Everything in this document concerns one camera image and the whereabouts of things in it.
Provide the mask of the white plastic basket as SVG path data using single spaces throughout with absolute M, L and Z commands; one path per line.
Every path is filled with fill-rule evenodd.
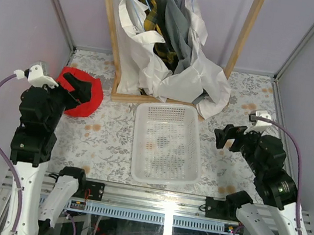
M 196 184 L 201 178 L 198 112 L 192 106 L 143 103 L 136 109 L 131 175 L 158 185 Z

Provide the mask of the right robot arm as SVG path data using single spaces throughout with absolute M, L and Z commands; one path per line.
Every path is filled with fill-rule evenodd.
M 255 189 L 271 213 L 278 234 L 263 221 L 246 191 L 226 197 L 224 215 L 230 220 L 237 219 L 251 235 L 308 235 L 301 206 L 297 204 L 297 187 L 283 168 L 286 153 L 281 140 L 260 132 L 247 132 L 245 126 L 227 125 L 214 132 L 216 147 L 221 149 L 232 139 L 229 150 L 241 153 L 252 170 Z

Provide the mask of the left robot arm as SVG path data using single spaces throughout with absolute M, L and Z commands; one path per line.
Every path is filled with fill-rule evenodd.
M 20 125 L 11 142 L 10 161 L 14 166 L 12 195 L 2 235 L 53 235 L 58 217 L 67 202 L 87 190 L 81 168 L 65 167 L 56 178 L 44 203 L 40 192 L 57 141 L 55 129 L 66 110 L 91 100 L 92 84 L 70 72 L 63 75 L 73 87 L 68 91 L 47 76 L 40 64 L 26 72 L 31 87 L 20 96 Z

